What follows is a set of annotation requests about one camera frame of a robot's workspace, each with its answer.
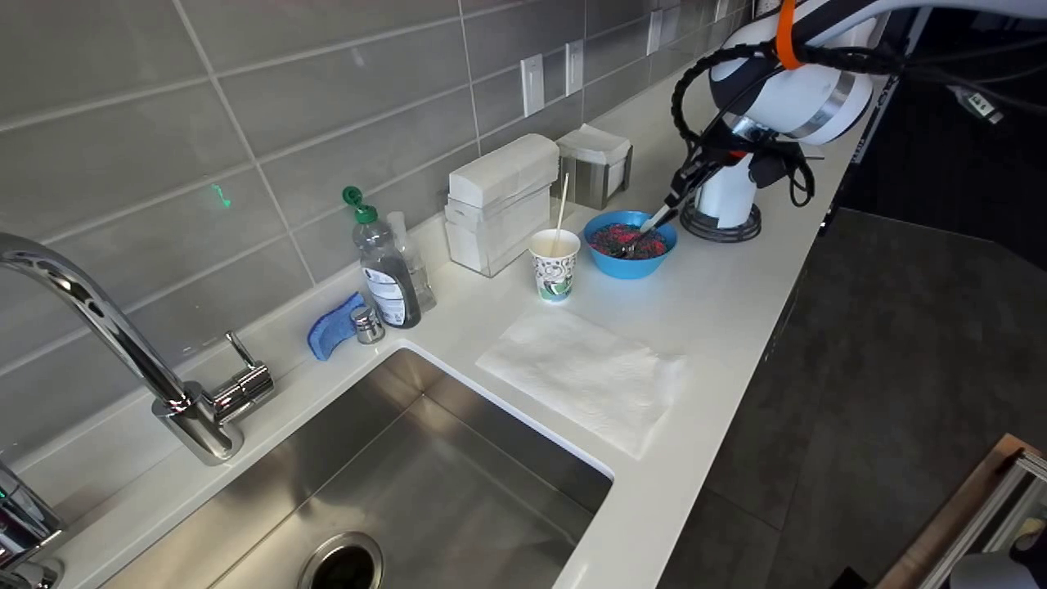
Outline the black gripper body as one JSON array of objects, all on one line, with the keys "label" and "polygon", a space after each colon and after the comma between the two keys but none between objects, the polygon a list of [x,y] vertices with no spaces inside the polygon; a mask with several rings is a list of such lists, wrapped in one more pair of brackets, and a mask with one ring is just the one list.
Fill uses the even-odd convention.
[{"label": "black gripper body", "polygon": [[813,174],[802,148],[774,129],[736,135],[722,118],[712,118],[700,135],[688,138],[688,157],[670,177],[667,207],[678,208],[696,185],[733,162],[749,162],[745,177],[754,185],[789,182],[789,200],[808,207]]}]

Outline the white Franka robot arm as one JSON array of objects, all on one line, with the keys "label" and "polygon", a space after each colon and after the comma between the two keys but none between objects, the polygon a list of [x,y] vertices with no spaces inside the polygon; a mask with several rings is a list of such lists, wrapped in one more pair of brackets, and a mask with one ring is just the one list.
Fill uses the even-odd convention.
[{"label": "white Franka robot arm", "polygon": [[1047,15],[1047,0],[780,0],[678,77],[670,121],[688,148],[682,162],[660,208],[614,255],[631,255],[670,220],[710,243],[749,243],[761,230],[754,193],[774,179],[789,179],[789,200],[806,207],[813,174],[802,148],[847,135],[866,110],[877,74],[987,95],[929,60],[877,46],[872,21],[913,7]]}]

